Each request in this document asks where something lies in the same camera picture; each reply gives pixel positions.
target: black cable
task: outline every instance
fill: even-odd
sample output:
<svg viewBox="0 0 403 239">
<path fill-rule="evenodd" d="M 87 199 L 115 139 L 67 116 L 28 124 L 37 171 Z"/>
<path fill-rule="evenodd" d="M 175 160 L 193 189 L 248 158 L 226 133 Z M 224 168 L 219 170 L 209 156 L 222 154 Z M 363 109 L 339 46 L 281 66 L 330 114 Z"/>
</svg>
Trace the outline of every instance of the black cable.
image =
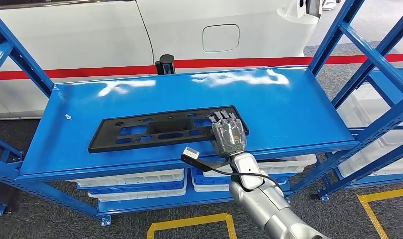
<svg viewBox="0 0 403 239">
<path fill-rule="evenodd" d="M 206 167 L 208 167 L 209 169 L 215 171 L 216 173 L 220 173 L 220 174 L 224 174 L 224 175 L 229 175 L 229 176 L 258 176 L 258 177 L 262 177 L 262 178 L 267 178 L 270 181 L 274 182 L 276 184 L 276 186 L 282 190 L 282 188 L 280 187 L 280 185 L 272 178 L 270 178 L 267 175 L 263 175 L 263 174 L 259 174 L 259 173 L 228 173 L 228 172 L 223 172 L 214 168 L 211 168 L 209 166 L 206 165 Z"/>
</svg>

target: blue metal shelf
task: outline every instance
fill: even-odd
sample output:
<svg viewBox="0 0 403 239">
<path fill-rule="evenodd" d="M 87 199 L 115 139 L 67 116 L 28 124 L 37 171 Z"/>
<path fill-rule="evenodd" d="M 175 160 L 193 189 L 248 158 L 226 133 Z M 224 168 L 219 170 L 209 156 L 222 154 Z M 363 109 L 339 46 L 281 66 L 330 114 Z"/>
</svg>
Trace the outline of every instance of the blue metal shelf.
<svg viewBox="0 0 403 239">
<path fill-rule="evenodd" d="M 189 165 L 180 160 L 186 146 L 200 151 L 204 159 L 220 160 L 208 141 L 92 154 L 87 146 L 105 118 L 226 105 L 234 105 L 247 124 L 246 151 L 258 160 L 345 150 L 358 144 L 307 67 L 60 83 L 50 96 L 17 180 L 186 168 Z M 259 123 L 259 115 L 267 119 L 267 126 Z"/>
<path fill-rule="evenodd" d="M 338 180 L 343 180 L 341 172 L 339 168 L 334 169 L 334 173 Z M 403 173 L 402 174 L 388 174 L 388 175 L 376 175 L 372 176 L 369 175 L 364 177 L 358 181 L 352 182 L 350 185 L 346 186 L 345 188 L 358 188 L 358 187 L 370 187 L 388 183 L 400 183 L 403 182 Z"/>
<path fill-rule="evenodd" d="M 362 178 L 402 158 L 403 145 L 334 184 L 326 178 L 338 164 L 403 122 L 403 70 L 396 70 L 383 57 L 403 37 L 403 16 L 373 49 L 349 25 L 363 2 L 345 0 L 309 66 L 61 83 L 55 87 L 0 19 L 0 66 L 9 56 L 49 97 L 25 161 L 0 161 L 0 182 L 101 219 L 102 225 L 110 224 L 113 214 L 231 201 L 229 192 L 195 192 L 188 177 L 184 196 L 100 202 L 94 208 L 44 182 L 188 168 L 180 160 L 186 146 L 200 151 L 205 160 L 219 160 L 209 142 L 94 154 L 87 152 L 87 146 L 105 118 L 234 105 L 250 130 L 246 150 L 258 160 L 336 151 L 327 153 L 328 159 L 317 162 L 293 187 L 283 185 L 287 196 L 320 178 L 326 185 L 319 192 L 322 199 L 354 181 L 371 185 L 375 182 L 368 181 L 369 177 Z M 315 76 L 344 34 L 368 60 L 330 102 Z M 371 72 L 375 66 L 381 73 Z M 370 126 L 357 129 L 353 137 L 336 108 L 366 79 L 380 89 L 391 108 Z"/>
<path fill-rule="evenodd" d="M 197 204 L 231 202 L 234 200 L 231 194 L 227 191 L 196 192 L 194 191 L 191 177 L 188 177 L 187 180 L 187 188 L 185 195 L 183 196 L 99 202 L 98 215 L 115 215 Z M 286 196 L 290 196 L 292 194 L 289 182 L 281 185 L 280 187 L 282 188 Z"/>
</svg>

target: floor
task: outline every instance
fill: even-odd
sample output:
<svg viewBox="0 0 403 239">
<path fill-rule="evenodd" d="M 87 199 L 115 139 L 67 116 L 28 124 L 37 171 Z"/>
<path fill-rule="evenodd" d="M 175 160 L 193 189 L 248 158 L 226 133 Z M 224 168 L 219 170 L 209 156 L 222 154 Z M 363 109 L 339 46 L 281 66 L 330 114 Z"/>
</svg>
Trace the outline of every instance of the floor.
<svg viewBox="0 0 403 239">
<path fill-rule="evenodd" d="M 368 41 L 376 46 L 383 36 L 380 32 L 386 32 L 399 16 L 388 16 L 384 12 L 388 8 L 403 9 L 403 0 L 380 0 L 366 1 L 365 6 L 372 16 L 354 20 L 354 27 L 365 34 Z M 314 54 L 317 45 L 320 44 L 326 28 L 330 26 L 332 18 L 337 10 L 324 12 L 323 18 L 318 26 L 318 30 L 310 41 L 310 46 L 306 47 L 305 55 Z M 378 32 L 370 32 L 371 18 L 377 20 L 381 28 Z M 334 51 L 336 55 L 359 54 L 359 51 L 347 41 L 341 40 Z M 403 42 L 395 48 L 396 52 L 403 52 Z M 395 63 L 396 67 L 403 67 L 403 63 Z M 358 64 L 350 65 L 328 65 L 321 71 L 318 81 L 322 85 L 329 98 L 335 96 L 349 76 L 359 67 Z M 21 121 L 0 121 L 0 138 L 17 149 L 27 151 L 35 129 L 37 120 Z M 291 178 L 291 182 L 296 182 L 302 175 Z M 95 201 L 88 198 L 85 193 L 77 191 L 74 185 L 69 182 L 56 182 L 56 188 L 71 194 L 80 200 L 90 204 Z M 373 224 L 357 199 L 357 194 L 369 194 L 403 188 L 403 183 L 369 187 L 354 190 L 343 190 L 331 196 L 329 202 L 312 200 L 310 195 L 322 187 L 321 182 L 317 182 L 295 195 L 291 204 L 293 210 L 307 223 L 315 227 L 324 234 L 335 239 L 375 239 L 379 238 Z M 12 215 L 0 217 L 0 239 L 123 239 L 123 238 L 145 238 L 151 223 L 188 218 L 214 213 L 228 213 L 233 217 L 236 235 L 239 239 L 267 238 L 254 223 L 248 218 L 244 211 L 235 203 L 219 203 L 209 205 L 198 205 L 189 207 L 179 207 L 171 209 L 141 212 L 127 215 L 115 216 L 112 224 L 108 227 L 101 227 L 98 222 L 70 211 L 61 206 L 43 201 L 27 193 L 19 195 L 19 209 Z M 403 239 L 403 197 L 385 199 L 371 202 L 370 206 L 377 219 L 390 239 Z M 178 229 L 167 229 L 156 232 L 157 239 L 223 239 L 228 238 L 226 224 L 224 222 L 210 223 L 198 226 L 191 226 Z"/>
</svg>

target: yellow floor marking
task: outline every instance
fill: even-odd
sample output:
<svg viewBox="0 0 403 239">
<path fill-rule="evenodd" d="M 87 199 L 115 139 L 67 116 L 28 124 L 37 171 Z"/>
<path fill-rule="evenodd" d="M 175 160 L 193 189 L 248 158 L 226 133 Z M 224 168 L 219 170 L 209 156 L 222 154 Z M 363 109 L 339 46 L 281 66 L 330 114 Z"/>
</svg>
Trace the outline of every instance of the yellow floor marking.
<svg viewBox="0 0 403 239">
<path fill-rule="evenodd" d="M 227 213 L 213 214 L 208 216 L 184 218 L 160 223 L 152 223 L 147 232 L 147 239 L 154 239 L 154 232 L 164 229 L 181 228 L 205 223 L 215 223 L 220 221 L 226 221 L 226 227 L 228 228 L 229 239 L 237 239 L 235 233 L 234 221 L 232 216 Z"/>
<path fill-rule="evenodd" d="M 379 221 L 377 220 L 376 215 L 374 214 L 373 210 L 370 208 L 369 202 L 388 199 L 388 198 L 397 198 L 397 197 L 402 197 L 402 196 L 403 196 L 403 188 L 397 189 L 397 190 L 381 192 L 381 193 L 373 193 L 373 194 L 368 194 L 368 195 L 357 195 L 358 200 L 360 201 L 361 205 L 364 208 L 364 211 L 366 211 L 367 215 L 369 216 L 370 220 L 372 221 L 372 223 L 381 239 L 388 239 L 388 236 L 386 235 L 385 231 L 383 230 L 382 225 L 380 225 Z"/>
</svg>

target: robotic arm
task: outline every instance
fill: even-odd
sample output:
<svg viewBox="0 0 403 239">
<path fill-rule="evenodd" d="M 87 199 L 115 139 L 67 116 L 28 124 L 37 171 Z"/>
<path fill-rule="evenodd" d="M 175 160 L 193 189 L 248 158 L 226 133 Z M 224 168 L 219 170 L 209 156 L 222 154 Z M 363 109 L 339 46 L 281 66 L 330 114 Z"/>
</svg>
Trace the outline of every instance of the robotic arm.
<svg viewBox="0 0 403 239">
<path fill-rule="evenodd" d="M 225 163 L 212 164 L 198 159 L 199 152 L 186 147 L 182 161 L 203 171 L 216 170 L 230 164 L 233 173 L 229 191 L 256 225 L 273 239 L 329 239 L 301 220 L 283 197 L 283 191 L 257 165 L 255 158 L 244 152 L 246 138 L 241 121 L 232 113 L 215 111 L 208 116 L 216 137 L 212 141 Z"/>
</svg>

